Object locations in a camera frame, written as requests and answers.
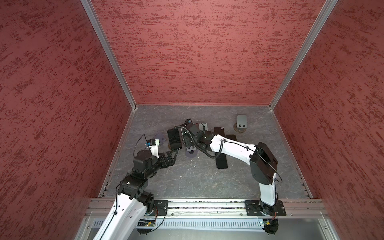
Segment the grey stand wooden base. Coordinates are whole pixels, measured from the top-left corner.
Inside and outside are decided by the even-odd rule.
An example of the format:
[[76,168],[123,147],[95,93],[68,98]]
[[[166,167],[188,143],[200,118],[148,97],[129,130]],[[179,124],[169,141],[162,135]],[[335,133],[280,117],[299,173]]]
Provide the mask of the grey stand wooden base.
[[237,121],[234,123],[234,130],[238,133],[244,133],[247,130],[246,115],[237,115]]

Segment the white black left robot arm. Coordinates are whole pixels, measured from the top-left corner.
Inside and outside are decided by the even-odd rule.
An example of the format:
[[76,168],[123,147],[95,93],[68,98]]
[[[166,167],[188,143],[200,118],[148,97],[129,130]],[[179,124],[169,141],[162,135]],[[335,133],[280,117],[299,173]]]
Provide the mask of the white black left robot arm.
[[139,221],[155,210],[154,195],[146,192],[148,180],[160,169],[173,166],[177,152],[142,150],[134,166],[115,189],[115,201],[95,240],[127,240]]

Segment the green-edged black phone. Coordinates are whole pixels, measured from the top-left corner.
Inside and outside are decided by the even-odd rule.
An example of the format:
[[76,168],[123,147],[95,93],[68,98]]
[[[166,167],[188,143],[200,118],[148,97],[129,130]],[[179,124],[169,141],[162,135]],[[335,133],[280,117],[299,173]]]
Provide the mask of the green-edged black phone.
[[237,141],[237,136],[236,135],[226,135],[226,138],[231,140],[231,141]]

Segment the dark phone with sticker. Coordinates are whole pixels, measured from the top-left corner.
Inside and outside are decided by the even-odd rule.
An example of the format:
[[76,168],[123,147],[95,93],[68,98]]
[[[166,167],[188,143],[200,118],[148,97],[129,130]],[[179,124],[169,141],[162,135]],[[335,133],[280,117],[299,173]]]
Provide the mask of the dark phone with sticker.
[[225,130],[223,127],[214,127],[214,133],[217,135],[220,135],[222,137],[225,137]]

